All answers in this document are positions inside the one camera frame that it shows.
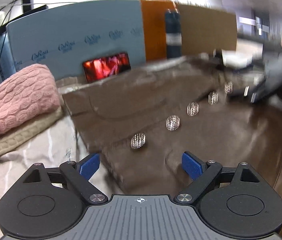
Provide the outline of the orange board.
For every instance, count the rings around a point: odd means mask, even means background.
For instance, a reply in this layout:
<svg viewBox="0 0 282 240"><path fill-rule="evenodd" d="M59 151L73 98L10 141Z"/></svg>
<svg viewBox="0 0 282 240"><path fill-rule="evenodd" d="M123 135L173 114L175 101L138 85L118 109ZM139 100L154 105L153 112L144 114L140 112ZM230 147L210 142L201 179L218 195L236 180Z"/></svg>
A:
<svg viewBox="0 0 282 240"><path fill-rule="evenodd" d="M146 61L166 58L165 13L174 9L172 1L141 0Z"/></svg>

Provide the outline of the beige knitted sweater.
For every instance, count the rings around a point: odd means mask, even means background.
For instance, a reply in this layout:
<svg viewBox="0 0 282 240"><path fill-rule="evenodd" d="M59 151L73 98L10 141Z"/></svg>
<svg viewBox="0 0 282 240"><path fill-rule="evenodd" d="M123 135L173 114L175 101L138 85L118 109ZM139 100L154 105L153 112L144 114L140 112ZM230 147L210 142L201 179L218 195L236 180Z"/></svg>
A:
<svg viewBox="0 0 282 240"><path fill-rule="evenodd" d="M25 142L48 129L63 117L63 109L59 107L52 113L41 114L25 122L0 137L0 157L15 150Z"/></svg>

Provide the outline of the white folded garment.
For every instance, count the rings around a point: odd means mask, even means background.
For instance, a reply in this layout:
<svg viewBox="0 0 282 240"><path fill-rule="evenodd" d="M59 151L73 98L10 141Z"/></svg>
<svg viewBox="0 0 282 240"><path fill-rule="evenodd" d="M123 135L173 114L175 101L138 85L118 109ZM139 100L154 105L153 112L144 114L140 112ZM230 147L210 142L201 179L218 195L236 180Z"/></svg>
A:
<svg viewBox="0 0 282 240"><path fill-rule="evenodd" d="M217 57L220 63L226 67L235 69L245 68L252 64L253 60L262 59L262 50L251 51L231 51L214 50L213 57Z"/></svg>

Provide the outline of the brown cardboard board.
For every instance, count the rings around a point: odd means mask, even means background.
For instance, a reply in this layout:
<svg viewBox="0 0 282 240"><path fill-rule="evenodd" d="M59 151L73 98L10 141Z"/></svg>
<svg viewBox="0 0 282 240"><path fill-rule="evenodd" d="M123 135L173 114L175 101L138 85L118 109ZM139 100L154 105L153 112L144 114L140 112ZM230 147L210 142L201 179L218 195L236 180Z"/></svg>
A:
<svg viewBox="0 0 282 240"><path fill-rule="evenodd" d="M236 50L236 15L230 12L177 4L180 13L181 52L191 56L214 50Z"/></svg>

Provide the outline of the dark blue thermos bottle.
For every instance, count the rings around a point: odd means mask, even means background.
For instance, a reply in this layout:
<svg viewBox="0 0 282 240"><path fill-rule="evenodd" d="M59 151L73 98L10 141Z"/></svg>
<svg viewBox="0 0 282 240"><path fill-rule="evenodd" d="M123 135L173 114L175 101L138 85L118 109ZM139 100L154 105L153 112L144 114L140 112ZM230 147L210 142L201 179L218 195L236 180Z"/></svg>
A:
<svg viewBox="0 0 282 240"><path fill-rule="evenodd" d="M181 24L177 9L165 12L166 56L168 59L181 57Z"/></svg>

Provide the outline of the brown leather jacket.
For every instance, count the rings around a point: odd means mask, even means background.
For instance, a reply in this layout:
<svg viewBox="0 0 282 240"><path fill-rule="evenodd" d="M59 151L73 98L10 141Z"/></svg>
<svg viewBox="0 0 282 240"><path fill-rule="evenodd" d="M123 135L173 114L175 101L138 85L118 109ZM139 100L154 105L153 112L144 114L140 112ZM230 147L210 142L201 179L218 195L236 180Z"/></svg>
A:
<svg viewBox="0 0 282 240"><path fill-rule="evenodd" d="M191 59L139 67L63 96L89 153L125 194L175 195L190 183L189 151L224 166L249 163L282 198L282 111L230 100L252 83Z"/></svg>

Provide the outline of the blue foam board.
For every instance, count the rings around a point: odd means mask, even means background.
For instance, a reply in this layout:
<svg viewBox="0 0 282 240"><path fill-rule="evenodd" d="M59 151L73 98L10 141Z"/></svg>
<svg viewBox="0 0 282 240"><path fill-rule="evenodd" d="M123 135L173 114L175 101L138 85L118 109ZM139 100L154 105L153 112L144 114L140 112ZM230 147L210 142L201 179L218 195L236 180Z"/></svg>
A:
<svg viewBox="0 0 282 240"><path fill-rule="evenodd" d="M101 0L42 10L12 21L0 36L0 83L35 63L56 80L80 76L82 64L127 53L132 67L145 63L141 3Z"/></svg>

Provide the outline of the phone with red screen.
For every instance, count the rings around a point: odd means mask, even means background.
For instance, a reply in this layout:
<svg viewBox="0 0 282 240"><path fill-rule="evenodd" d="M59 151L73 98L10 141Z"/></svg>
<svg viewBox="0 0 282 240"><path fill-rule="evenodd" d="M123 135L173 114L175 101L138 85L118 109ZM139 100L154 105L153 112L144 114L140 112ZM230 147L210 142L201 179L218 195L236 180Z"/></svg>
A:
<svg viewBox="0 0 282 240"><path fill-rule="evenodd" d="M131 69L129 56L126 52L87 60L82 63L82 67L88 83L118 75Z"/></svg>

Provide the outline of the pink knitted sweater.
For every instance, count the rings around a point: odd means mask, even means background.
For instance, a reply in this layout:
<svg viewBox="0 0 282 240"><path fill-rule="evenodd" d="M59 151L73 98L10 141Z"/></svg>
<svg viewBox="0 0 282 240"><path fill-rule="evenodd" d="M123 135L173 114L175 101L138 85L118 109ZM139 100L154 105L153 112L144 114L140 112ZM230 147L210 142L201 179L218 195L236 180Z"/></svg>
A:
<svg viewBox="0 0 282 240"><path fill-rule="evenodd" d="M42 64L25 67L0 84L0 137L59 107L56 82L48 67Z"/></svg>

